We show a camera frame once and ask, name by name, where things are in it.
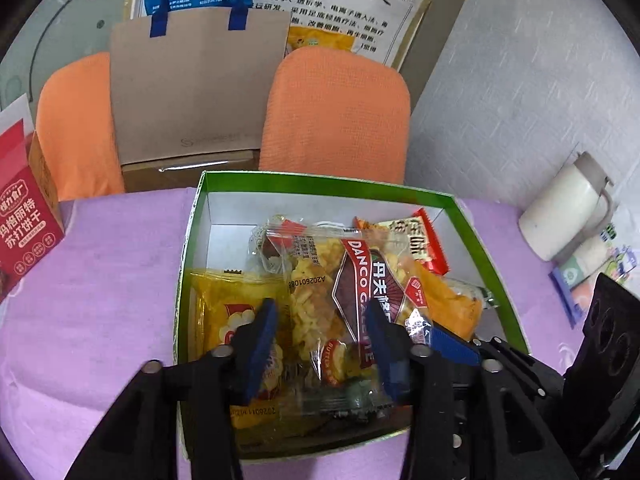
white thermos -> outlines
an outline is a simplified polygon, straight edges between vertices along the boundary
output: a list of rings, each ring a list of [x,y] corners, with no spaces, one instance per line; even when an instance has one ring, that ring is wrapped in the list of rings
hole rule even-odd
[[[607,212],[587,236],[599,234],[613,215],[613,202],[605,190],[608,181],[587,152],[563,167],[518,221],[531,249],[546,262],[551,260],[584,227],[602,195]]]

purple tablecloth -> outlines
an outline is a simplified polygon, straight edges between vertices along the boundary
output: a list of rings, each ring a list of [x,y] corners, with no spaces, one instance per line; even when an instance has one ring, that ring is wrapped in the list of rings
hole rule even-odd
[[[193,189],[64,204],[66,238],[0,307],[0,425],[36,480],[60,480],[144,361],[172,360],[175,283]],[[580,345],[505,205],[466,201],[532,353],[564,371]],[[245,465],[248,479],[391,479],[405,436],[322,458]],[[180,478],[188,465],[180,460]]]

orange chair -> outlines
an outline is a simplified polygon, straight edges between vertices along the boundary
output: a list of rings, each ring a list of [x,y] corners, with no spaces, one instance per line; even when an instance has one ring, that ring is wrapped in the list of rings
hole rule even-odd
[[[396,70],[342,50],[297,49],[271,87],[260,170],[402,184],[410,115]]]
[[[48,79],[38,102],[36,136],[59,200],[124,193],[108,53],[79,59]]]

silver screw head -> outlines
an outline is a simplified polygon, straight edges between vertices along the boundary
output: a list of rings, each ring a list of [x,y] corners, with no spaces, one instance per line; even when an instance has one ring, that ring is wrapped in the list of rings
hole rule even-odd
[[[500,372],[502,370],[502,363],[500,361],[496,361],[495,359],[485,359],[484,361],[482,361],[482,368],[484,368],[487,372],[495,374],[496,372]]]
[[[427,345],[415,344],[411,347],[411,353],[416,357],[429,357],[431,352],[431,348]]]
[[[234,352],[231,345],[218,345],[212,351],[213,357],[229,357]]]
[[[160,370],[162,370],[162,363],[156,359],[147,361],[142,367],[142,372],[145,374],[157,374]]]

textured gray wallpaper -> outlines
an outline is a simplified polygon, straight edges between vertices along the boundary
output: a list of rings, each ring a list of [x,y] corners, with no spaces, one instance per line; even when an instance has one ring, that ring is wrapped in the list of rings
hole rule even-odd
[[[406,183],[526,207],[588,150],[640,212],[640,58],[601,0],[466,0],[412,116]]]

